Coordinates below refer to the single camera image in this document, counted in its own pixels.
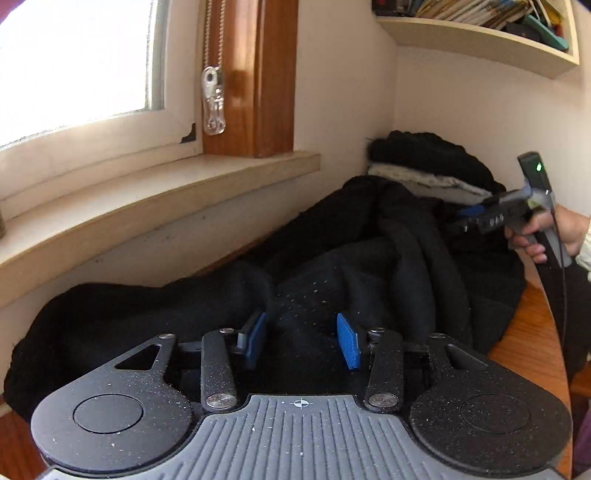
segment row of books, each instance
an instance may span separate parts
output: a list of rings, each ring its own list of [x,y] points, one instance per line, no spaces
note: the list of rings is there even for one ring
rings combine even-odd
[[[376,15],[461,22],[504,30],[566,51],[554,0],[372,0]]]

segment sleeve cuff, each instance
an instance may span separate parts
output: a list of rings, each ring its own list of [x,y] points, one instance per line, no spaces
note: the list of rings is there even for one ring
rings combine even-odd
[[[585,235],[581,252],[575,260],[581,267],[589,272],[587,280],[591,282],[591,224],[589,225],[589,230],[587,230],[587,235]]]

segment crosshair symbol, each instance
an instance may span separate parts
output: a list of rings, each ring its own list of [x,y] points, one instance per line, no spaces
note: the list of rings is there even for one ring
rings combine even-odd
[[[303,398],[296,400],[295,402],[293,402],[291,405],[295,405],[298,408],[306,408],[308,405],[313,405],[313,403],[310,403],[307,400],[304,400]]]

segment white window frame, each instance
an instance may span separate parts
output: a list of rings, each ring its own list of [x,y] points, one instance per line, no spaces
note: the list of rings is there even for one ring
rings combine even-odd
[[[0,209],[10,219],[41,203],[132,171],[203,152],[202,0],[168,0],[164,109],[49,132],[0,151]],[[181,144],[195,123],[195,141]]]

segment white wall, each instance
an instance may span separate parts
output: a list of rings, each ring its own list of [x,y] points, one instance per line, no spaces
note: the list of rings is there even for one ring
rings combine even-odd
[[[394,121],[395,44],[375,22],[368,1],[300,0],[299,22],[295,146],[322,153],[322,171],[143,235],[1,309],[0,391],[12,347],[55,295],[88,281],[159,286],[189,275],[365,171],[366,137],[387,134]]]
[[[573,0],[582,66],[548,80],[464,55],[398,49],[395,127],[466,147],[508,188],[541,153],[559,202],[591,213],[591,13]]]

